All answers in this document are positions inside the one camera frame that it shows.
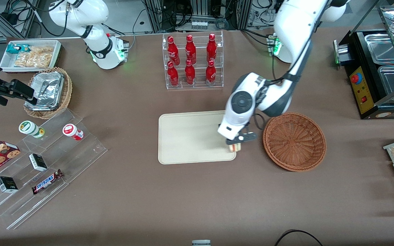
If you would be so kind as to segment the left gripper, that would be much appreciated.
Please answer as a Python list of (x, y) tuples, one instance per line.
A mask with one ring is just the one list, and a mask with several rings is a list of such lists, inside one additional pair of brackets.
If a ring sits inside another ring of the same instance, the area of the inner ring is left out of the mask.
[(224, 114), (217, 132), (226, 138), (226, 144), (230, 147), (241, 147), (243, 141), (253, 141), (258, 138), (255, 132), (237, 134), (250, 121), (252, 114)]

